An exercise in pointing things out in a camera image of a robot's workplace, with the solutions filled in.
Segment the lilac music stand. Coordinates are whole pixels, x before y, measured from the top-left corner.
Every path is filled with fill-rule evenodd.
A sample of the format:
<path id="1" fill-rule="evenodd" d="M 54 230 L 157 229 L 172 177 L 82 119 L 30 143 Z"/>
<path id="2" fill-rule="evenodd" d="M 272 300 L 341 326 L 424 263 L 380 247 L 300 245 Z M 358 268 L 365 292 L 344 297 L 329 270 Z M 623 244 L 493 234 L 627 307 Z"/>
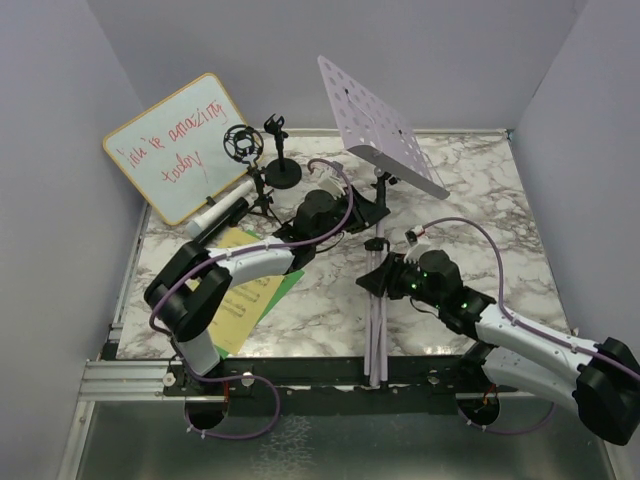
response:
<path id="1" fill-rule="evenodd" d="M 376 202 L 386 204 L 391 178 L 439 200 L 448 198 L 410 123 L 328 58 L 320 55 L 317 62 L 344 148 L 374 167 Z M 372 388 L 388 384 L 387 323 L 386 295 L 371 294 L 365 315 L 364 375 Z"/>

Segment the black round-base mic stand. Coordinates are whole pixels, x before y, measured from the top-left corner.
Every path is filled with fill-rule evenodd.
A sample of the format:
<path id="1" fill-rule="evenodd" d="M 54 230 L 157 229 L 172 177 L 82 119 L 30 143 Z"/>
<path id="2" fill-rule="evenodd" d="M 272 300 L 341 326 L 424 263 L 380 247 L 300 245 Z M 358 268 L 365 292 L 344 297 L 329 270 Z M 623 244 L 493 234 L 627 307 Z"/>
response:
<path id="1" fill-rule="evenodd" d="M 277 158 L 264 169 L 265 183 L 274 189 L 286 190 L 295 187 L 302 178 L 301 166 L 284 156 L 284 141 L 289 137 L 283 130 L 285 119 L 282 115 L 271 115 L 264 122 L 264 131 L 274 137 Z"/>

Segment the white handheld microphone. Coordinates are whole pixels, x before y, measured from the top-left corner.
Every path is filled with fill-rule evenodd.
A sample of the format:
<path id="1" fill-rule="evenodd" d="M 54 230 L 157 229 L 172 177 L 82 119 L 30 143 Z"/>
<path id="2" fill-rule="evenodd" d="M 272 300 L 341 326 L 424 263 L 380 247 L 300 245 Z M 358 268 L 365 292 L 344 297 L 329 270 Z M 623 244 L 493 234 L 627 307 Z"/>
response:
<path id="1" fill-rule="evenodd" d="M 255 184 L 252 180 L 246 180 L 220 201 L 217 201 L 203 214 L 190 220 L 186 226 L 188 236 L 191 239 L 195 239 L 199 234 L 203 233 L 204 230 L 212 225 L 215 220 L 219 219 L 235 201 L 245 198 L 254 189 L 254 186 Z"/>

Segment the black tripod mic stand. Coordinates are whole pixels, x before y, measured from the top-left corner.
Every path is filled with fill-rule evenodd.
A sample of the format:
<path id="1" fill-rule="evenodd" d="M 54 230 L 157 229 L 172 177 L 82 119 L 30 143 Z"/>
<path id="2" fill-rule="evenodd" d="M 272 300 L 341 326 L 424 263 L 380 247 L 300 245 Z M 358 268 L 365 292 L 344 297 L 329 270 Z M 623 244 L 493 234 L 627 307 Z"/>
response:
<path id="1" fill-rule="evenodd" d="M 250 125 L 234 125 L 223 136 L 223 148 L 233 161 L 246 166 L 247 174 L 255 184 L 257 199 L 249 207 L 248 214 L 275 220 L 282 225 L 271 208 L 274 202 L 272 192 L 265 191 L 268 186 L 264 178 L 265 167 L 259 167 L 257 164 L 264 149 L 264 140 L 260 132 Z"/>

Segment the black condenser microphone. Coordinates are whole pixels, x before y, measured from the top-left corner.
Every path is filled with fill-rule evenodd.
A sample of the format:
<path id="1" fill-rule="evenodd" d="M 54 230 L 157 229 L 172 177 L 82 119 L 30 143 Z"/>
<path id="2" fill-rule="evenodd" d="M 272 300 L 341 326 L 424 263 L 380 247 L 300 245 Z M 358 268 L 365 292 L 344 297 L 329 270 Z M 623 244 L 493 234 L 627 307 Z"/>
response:
<path id="1" fill-rule="evenodd" d="M 201 246 L 208 245 L 225 228 L 236 226 L 248 211 L 249 202 L 245 198 L 237 199 L 212 224 L 199 233 L 194 241 Z"/>

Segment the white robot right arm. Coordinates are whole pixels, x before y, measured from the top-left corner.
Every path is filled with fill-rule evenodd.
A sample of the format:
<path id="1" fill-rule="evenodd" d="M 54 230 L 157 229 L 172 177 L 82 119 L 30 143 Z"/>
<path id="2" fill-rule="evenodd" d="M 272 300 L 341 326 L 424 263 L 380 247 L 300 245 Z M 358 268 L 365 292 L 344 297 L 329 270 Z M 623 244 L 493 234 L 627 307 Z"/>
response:
<path id="1" fill-rule="evenodd" d="M 482 357 L 459 367 L 467 389 L 481 391 L 492 383 L 532 393 L 576 414 L 589 431 L 618 446 L 638 429 L 639 363 L 624 342 L 580 338 L 501 308 L 466 286 L 442 250 L 391 252 L 356 283 L 376 297 L 425 303 L 449 330 L 475 340 Z"/>

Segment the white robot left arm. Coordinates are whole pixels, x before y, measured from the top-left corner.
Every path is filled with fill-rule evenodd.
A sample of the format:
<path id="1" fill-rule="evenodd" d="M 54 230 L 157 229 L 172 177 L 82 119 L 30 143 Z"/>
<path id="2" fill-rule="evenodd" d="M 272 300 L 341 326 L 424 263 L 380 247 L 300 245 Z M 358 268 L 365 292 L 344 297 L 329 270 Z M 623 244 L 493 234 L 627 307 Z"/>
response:
<path id="1" fill-rule="evenodd" d="M 206 395 L 220 385 L 220 354 L 208 327 L 232 288 L 269 276 L 287 275 L 310 263 L 317 245 L 346 232 L 362 232 L 390 214 L 384 200 L 371 201 L 357 190 L 336 198 L 309 192 L 295 216 L 262 241 L 208 249 L 183 244 L 146 288 L 150 326 L 166 335 L 185 361 L 186 382 Z"/>

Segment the yellow-framed whiteboard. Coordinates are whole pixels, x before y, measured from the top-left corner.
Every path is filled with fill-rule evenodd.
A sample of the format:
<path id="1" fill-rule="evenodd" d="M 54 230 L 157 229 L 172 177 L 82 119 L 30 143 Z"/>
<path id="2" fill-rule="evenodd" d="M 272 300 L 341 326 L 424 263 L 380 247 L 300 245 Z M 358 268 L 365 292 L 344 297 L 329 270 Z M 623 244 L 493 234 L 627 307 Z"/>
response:
<path id="1" fill-rule="evenodd" d="M 218 77 L 205 73 L 103 139 L 103 149 L 164 223 L 177 225 L 246 167 L 223 147 L 245 122 Z"/>

